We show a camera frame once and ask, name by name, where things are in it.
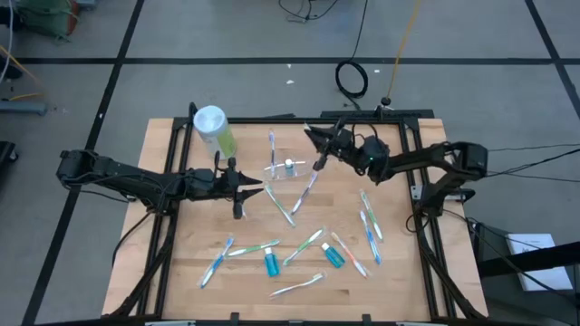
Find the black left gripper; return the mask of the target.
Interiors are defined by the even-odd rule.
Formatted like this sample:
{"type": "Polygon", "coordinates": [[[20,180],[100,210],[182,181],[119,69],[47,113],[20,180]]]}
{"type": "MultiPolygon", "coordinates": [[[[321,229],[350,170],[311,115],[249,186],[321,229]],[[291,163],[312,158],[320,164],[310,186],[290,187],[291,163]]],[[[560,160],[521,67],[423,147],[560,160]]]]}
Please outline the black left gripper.
{"type": "Polygon", "coordinates": [[[239,191],[239,186],[251,186],[262,184],[263,181],[244,175],[241,171],[236,171],[237,161],[235,158],[227,160],[227,166],[219,166],[220,156],[214,157],[214,179],[215,189],[225,199],[233,203],[233,217],[241,219],[244,215],[243,204],[250,197],[259,194],[263,188],[245,189],[239,191]]]}

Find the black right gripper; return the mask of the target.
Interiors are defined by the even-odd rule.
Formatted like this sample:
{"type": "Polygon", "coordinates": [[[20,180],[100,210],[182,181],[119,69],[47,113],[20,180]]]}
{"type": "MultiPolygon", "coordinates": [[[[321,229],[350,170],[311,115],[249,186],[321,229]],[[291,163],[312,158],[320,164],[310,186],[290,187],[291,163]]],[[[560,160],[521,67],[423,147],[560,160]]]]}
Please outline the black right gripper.
{"type": "Polygon", "coordinates": [[[361,151],[355,147],[355,136],[346,129],[346,118],[341,117],[332,127],[305,129],[304,133],[312,139],[316,152],[320,154],[313,165],[314,171],[325,167],[328,156],[334,156],[351,166],[355,171],[363,171],[361,151]]]}

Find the green toothbrush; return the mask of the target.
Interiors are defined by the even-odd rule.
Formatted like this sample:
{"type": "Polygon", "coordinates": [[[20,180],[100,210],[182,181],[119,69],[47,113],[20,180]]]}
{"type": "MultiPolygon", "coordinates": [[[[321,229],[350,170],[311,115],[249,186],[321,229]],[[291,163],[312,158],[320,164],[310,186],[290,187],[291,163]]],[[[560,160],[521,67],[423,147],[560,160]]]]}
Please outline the green toothbrush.
{"type": "Polygon", "coordinates": [[[293,262],[300,253],[302,253],[307,247],[316,242],[324,234],[324,232],[324,226],[315,231],[309,238],[302,242],[292,254],[286,257],[286,259],[283,261],[283,266],[288,266],[291,262],[293,262]]]}
{"type": "Polygon", "coordinates": [[[377,217],[374,214],[374,211],[372,209],[370,199],[368,198],[368,195],[366,194],[366,192],[362,189],[360,190],[360,196],[361,196],[362,203],[366,209],[366,212],[368,213],[368,217],[371,219],[373,229],[374,229],[375,233],[377,234],[379,241],[383,242],[384,238],[383,238],[382,230],[378,224],[377,217]]]}
{"type": "Polygon", "coordinates": [[[290,213],[285,209],[285,207],[283,206],[283,204],[276,198],[276,195],[274,193],[274,190],[273,190],[272,186],[269,183],[266,183],[265,184],[265,191],[267,192],[267,194],[269,195],[269,197],[271,198],[271,200],[274,202],[274,204],[276,205],[276,207],[278,208],[278,210],[285,217],[285,220],[288,222],[288,224],[291,227],[295,227],[295,220],[291,217],[290,213]]]}

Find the purple toothbrush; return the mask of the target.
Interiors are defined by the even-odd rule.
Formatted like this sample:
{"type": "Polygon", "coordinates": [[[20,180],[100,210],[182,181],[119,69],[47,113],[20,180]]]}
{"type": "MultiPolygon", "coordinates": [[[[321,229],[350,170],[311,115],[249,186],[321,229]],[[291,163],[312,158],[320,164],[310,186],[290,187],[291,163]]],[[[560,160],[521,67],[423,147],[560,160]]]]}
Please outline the purple toothbrush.
{"type": "Polygon", "coordinates": [[[272,129],[270,129],[268,131],[268,139],[269,139],[270,147],[271,147],[270,173],[271,173],[271,178],[275,179],[275,176],[276,176],[276,135],[272,129]]]}
{"type": "Polygon", "coordinates": [[[308,196],[309,192],[311,191],[312,187],[314,186],[315,181],[318,178],[318,172],[314,171],[309,179],[309,183],[306,186],[306,188],[304,189],[303,193],[301,194],[301,196],[298,198],[297,202],[295,203],[295,205],[293,206],[293,209],[291,210],[291,215],[294,216],[298,210],[300,209],[301,205],[304,203],[306,197],[308,196]]]}

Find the blue packaged toothbrushes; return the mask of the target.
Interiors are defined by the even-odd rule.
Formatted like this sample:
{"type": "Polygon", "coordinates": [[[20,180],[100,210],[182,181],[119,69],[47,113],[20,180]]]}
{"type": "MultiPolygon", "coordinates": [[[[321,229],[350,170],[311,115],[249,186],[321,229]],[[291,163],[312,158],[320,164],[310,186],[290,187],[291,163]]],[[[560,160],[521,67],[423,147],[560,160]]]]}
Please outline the blue packaged toothbrushes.
{"type": "Polygon", "coordinates": [[[240,256],[242,254],[249,254],[249,253],[252,253],[252,252],[255,252],[255,251],[259,251],[259,250],[266,249],[268,247],[272,247],[272,246],[279,245],[280,242],[281,241],[279,239],[275,239],[275,240],[272,240],[272,241],[270,241],[268,243],[265,243],[265,244],[259,244],[259,245],[254,245],[254,246],[249,246],[249,247],[246,247],[246,248],[242,248],[242,249],[237,249],[237,250],[235,250],[233,252],[229,252],[227,254],[227,257],[235,257],[235,256],[240,256]]]}

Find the blue toothbrush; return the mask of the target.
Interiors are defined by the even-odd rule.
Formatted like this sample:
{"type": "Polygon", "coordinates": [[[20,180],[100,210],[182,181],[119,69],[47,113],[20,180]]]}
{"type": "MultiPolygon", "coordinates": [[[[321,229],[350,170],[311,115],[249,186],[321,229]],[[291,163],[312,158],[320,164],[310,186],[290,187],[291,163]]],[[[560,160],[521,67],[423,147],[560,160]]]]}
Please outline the blue toothbrush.
{"type": "Polygon", "coordinates": [[[377,243],[376,243],[376,241],[375,241],[375,239],[373,237],[372,230],[371,230],[370,225],[369,225],[369,223],[367,221],[366,214],[362,210],[360,211],[360,218],[361,218],[361,220],[363,222],[363,225],[364,225],[365,233],[366,233],[366,236],[367,236],[367,241],[368,241],[369,246],[370,246],[371,251],[372,251],[373,260],[377,264],[381,264],[382,263],[382,258],[381,258],[381,254],[380,254],[379,248],[378,248],[377,243]]]}
{"type": "Polygon", "coordinates": [[[219,255],[217,256],[217,258],[211,263],[211,265],[208,267],[208,269],[204,272],[201,281],[199,283],[199,287],[201,289],[204,289],[208,282],[210,281],[211,277],[213,276],[213,274],[216,272],[217,268],[221,265],[221,263],[223,262],[227,251],[229,250],[229,248],[232,246],[232,244],[235,241],[235,237],[234,236],[230,236],[226,242],[225,242],[225,246],[224,248],[220,251],[219,255]]]}

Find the clear acrylic toothbrush holder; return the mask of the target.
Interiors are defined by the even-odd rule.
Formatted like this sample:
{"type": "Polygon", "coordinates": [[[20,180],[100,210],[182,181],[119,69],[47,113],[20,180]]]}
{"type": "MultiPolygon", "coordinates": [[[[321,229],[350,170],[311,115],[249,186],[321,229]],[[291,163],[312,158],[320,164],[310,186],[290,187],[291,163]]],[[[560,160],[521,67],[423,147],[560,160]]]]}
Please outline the clear acrylic toothbrush holder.
{"type": "Polygon", "coordinates": [[[285,161],[276,162],[275,179],[271,178],[270,166],[263,169],[263,177],[266,181],[280,181],[289,178],[303,177],[312,173],[314,163],[309,160],[293,160],[295,163],[295,175],[287,177],[285,175],[285,161]]]}

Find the white green wipes canister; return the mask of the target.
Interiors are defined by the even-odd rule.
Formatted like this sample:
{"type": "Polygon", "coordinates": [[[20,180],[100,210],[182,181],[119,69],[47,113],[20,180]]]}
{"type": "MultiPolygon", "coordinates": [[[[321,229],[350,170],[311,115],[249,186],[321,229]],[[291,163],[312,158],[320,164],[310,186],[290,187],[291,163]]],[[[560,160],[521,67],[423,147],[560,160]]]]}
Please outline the white green wipes canister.
{"type": "Polygon", "coordinates": [[[220,160],[235,156],[237,143],[223,110],[214,105],[205,106],[194,114],[193,122],[212,158],[217,152],[220,160]]]}

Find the black bar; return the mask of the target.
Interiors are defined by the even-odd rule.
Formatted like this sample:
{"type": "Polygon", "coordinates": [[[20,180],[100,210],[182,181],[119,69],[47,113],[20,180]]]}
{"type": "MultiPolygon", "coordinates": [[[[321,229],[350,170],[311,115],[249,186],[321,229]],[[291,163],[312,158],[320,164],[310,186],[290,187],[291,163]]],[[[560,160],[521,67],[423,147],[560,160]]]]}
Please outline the black bar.
{"type": "Polygon", "coordinates": [[[481,277],[546,270],[580,264],[580,242],[500,256],[478,263],[481,277]]]}

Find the grey floor box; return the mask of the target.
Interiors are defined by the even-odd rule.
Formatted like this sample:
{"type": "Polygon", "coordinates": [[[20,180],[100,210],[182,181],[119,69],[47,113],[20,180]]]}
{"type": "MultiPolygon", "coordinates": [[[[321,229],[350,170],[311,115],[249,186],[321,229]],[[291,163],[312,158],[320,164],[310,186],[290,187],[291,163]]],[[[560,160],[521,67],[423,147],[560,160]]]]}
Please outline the grey floor box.
{"type": "Polygon", "coordinates": [[[38,114],[43,116],[48,111],[44,102],[36,101],[0,101],[0,112],[38,114]]]}

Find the black equipment base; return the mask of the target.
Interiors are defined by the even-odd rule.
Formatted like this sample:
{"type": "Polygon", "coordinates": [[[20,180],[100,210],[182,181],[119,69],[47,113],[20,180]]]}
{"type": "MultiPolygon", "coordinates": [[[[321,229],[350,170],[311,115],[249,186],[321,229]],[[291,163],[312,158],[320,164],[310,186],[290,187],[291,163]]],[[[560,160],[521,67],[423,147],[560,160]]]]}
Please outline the black equipment base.
{"type": "Polygon", "coordinates": [[[13,142],[0,140],[0,175],[4,174],[9,165],[16,162],[19,155],[13,142]]]}

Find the green bag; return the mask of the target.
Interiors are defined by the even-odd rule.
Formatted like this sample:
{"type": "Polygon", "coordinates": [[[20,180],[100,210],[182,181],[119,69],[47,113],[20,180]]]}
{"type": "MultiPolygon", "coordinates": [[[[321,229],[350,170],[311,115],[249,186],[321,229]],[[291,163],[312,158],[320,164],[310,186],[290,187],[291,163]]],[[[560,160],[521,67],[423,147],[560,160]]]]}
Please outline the green bag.
{"type": "Polygon", "coordinates": [[[56,39],[67,40],[79,22],[75,0],[18,0],[16,9],[27,30],[56,39]]]}

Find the white paper sheet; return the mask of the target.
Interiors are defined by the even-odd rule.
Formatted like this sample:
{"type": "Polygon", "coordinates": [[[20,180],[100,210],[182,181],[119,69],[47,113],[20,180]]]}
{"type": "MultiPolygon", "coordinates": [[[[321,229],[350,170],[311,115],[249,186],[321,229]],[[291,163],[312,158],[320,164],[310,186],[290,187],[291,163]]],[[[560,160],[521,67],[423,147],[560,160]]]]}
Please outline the white paper sheet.
{"type": "MultiPolygon", "coordinates": [[[[507,234],[507,246],[511,254],[523,254],[529,251],[554,247],[551,234],[507,234]]],[[[554,290],[572,290],[573,286],[564,267],[529,271],[528,275],[554,290]]],[[[525,292],[545,291],[546,288],[529,279],[522,273],[517,275],[525,292]]]]}

